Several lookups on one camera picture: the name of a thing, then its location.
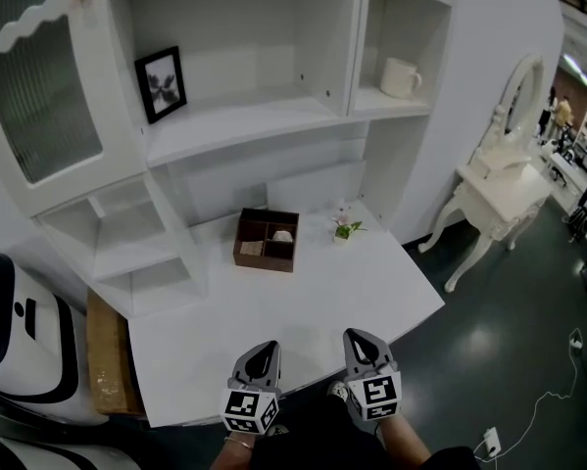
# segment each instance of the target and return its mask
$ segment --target bracelet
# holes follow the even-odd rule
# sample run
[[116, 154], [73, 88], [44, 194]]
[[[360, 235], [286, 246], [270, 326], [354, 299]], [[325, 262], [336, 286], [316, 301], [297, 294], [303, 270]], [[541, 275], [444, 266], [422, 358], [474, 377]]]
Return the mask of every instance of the bracelet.
[[237, 444], [241, 444], [243, 447], [246, 447], [246, 448], [247, 448], [247, 449], [249, 449], [250, 451], [254, 452], [254, 448], [253, 448], [253, 447], [251, 447], [249, 444], [245, 444], [245, 443], [244, 443], [244, 442], [242, 442], [242, 441], [238, 441], [237, 439], [233, 439], [233, 438], [231, 438], [231, 437], [226, 437], [226, 438], [224, 438], [224, 439], [223, 439], [223, 441], [224, 441], [224, 442], [227, 442], [227, 441], [234, 441], [234, 442], [236, 442]]

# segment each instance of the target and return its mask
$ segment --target ceiling light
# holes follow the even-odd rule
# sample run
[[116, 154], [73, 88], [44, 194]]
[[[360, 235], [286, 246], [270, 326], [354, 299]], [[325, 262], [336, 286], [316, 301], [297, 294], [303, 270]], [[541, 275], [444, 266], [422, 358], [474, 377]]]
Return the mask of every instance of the ceiling light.
[[587, 75], [585, 73], [580, 74], [580, 79], [583, 81], [585, 85], [587, 85]]
[[580, 66], [578, 64], [576, 64], [576, 62], [573, 60], [573, 58], [571, 56], [568, 56], [568, 54], [563, 54], [563, 58], [565, 59], [565, 61], [569, 65], [569, 67], [574, 70], [574, 72], [576, 72], [578, 74], [582, 73]]

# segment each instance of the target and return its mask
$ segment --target person in beige shirt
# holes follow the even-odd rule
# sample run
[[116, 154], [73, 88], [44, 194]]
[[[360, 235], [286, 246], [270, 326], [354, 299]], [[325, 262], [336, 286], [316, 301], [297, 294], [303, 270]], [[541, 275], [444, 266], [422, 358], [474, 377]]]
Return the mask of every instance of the person in beige shirt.
[[549, 139], [559, 139], [565, 125], [571, 123], [572, 120], [573, 115], [571, 114], [569, 98], [563, 96], [563, 100], [555, 108], [555, 122], [552, 124], [551, 137]]

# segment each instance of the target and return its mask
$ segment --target black picture frame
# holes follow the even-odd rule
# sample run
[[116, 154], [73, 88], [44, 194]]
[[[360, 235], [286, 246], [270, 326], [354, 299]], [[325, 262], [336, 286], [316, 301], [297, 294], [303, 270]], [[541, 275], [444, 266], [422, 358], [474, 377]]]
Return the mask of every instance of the black picture frame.
[[[171, 56], [173, 58], [173, 66], [175, 69], [175, 80], [177, 82], [177, 97], [179, 98], [176, 102], [169, 105], [167, 108], [156, 112], [154, 108], [154, 98], [152, 97], [152, 91], [150, 89], [150, 81], [147, 72], [147, 65], [154, 63], [158, 60]], [[182, 66], [179, 62], [179, 48], [177, 46], [165, 49], [164, 51], [157, 52], [146, 58], [141, 58], [134, 62], [136, 67], [136, 77], [138, 78], [138, 86], [140, 88], [140, 95], [143, 100], [143, 106], [145, 107], [145, 113], [147, 114], [147, 120], [149, 123], [154, 123], [163, 117], [166, 117], [171, 112], [174, 112], [178, 108], [186, 105], [186, 92], [184, 90], [184, 78], [182, 77]], [[161, 95], [164, 95], [164, 87], [160, 88]]]

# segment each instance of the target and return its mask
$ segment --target brown wall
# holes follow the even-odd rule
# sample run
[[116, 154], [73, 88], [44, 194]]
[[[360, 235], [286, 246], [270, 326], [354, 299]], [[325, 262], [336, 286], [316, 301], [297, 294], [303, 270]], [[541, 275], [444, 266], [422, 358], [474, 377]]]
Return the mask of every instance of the brown wall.
[[555, 89], [557, 89], [559, 101], [565, 95], [569, 98], [571, 112], [574, 115], [574, 129], [580, 129], [580, 124], [587, 112], [587, 87], [576, 76], [558, 68], [555, 75]]

